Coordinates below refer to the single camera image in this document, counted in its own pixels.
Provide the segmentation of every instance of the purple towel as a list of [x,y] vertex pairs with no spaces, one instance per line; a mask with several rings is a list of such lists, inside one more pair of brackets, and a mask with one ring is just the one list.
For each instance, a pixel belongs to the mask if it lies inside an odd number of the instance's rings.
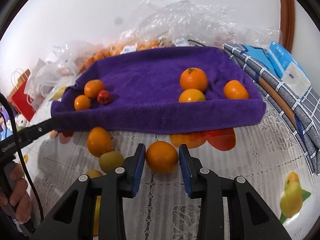
[[[178,103],[180,75],[189,67],[207,74],[207,101]],[[103,81],[112,93],[112,103],[103,106],[93,100],[91,109],[75,111],[75,98],[92,79]],[[223,87],[230,80],[239,80],[250,99],[226,99]],[[98,60],[74,87],[67,88],[61,102],[52,103],[51,115],[61,118],[61,130],[89,131],[101,126],[106,130],[175,134],[254,125],[261,121],[265,109],[250,78],[222,51],[180,47]]]

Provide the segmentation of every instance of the human hand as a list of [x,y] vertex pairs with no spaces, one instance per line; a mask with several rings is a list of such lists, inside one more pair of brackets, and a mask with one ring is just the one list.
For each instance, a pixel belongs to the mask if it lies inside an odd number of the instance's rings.
[[[18,204],[16,210],[16,219],[22,223],[25,223],[29,220],[32,205],[30,196],[26,192],[28,183],[22,177],[22,168],[19,164],[16,164],[15,168],[11,171],[9,178],[16,181],[14,189],[12,190],[12,194],[9,198],[9,202],[12,206]],[[7,205],[8,203],[8,199],[1,190],[0,203],[3,205]]]

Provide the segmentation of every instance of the silver screw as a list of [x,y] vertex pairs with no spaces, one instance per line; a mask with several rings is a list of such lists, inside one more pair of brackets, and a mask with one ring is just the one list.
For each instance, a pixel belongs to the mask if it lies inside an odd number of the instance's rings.
[[239,177],[237,178],[237,182],[239,182],[239,183],[245,183],[245,178],[239,176]]
[[87,175],[81,175],[78,179],[79,179],[79,181],[84,182],[84,181],[86,181],[88,179],[88,176]]
[[207,168],[201,168],[200,169],[200,173],[202,173],[202,174],[208,174],[210,171],[209,171],[209,169],[207,169]]
[[115,169],[115,172],[118,173],[118,174],[121,174],[121,173],[124,173],[125,169],[122,168],[122,167],[118,167]]

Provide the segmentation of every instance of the checkered bag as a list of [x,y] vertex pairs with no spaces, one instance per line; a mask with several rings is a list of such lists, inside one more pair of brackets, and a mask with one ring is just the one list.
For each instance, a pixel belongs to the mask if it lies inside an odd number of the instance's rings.
[[320,173],[320,156],[317,154],[320,147],[319,95],[310,87],[302,98],[298,98],[263,63],[246,54],[242,45],[225,44],[224,52],[252,78],[262,96],[287,123],[305,153],[311,173]]

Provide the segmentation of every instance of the white wall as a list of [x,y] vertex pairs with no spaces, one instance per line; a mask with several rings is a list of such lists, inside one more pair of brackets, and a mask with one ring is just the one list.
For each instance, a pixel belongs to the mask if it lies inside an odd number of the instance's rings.
[[306,71],[311,86],[320,94],[320,32],[302,6],[295,0],[295,31],[292,56]]
[[[0,41],[0,90],[7,95],[11,73],[32,68],[53,45],[73,39],[112,42],[142,0],[29,0]],[[231,5],[235,22],[252,27],[279,26],[279,0],[191,0]]]

